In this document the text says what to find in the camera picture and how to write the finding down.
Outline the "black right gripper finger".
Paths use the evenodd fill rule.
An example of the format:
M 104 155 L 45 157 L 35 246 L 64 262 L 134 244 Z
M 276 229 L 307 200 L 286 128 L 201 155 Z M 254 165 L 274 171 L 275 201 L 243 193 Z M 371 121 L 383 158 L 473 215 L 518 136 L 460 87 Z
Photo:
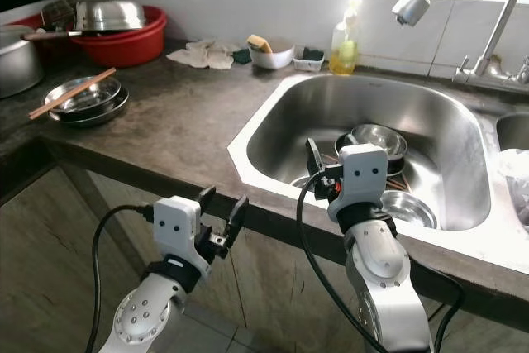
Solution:
M 314 139 L 306 139 L 305 149 L 307 152 L 307 182 L 305 184 L 306 186 L 313 186 L 325 174 L 326 166 Z

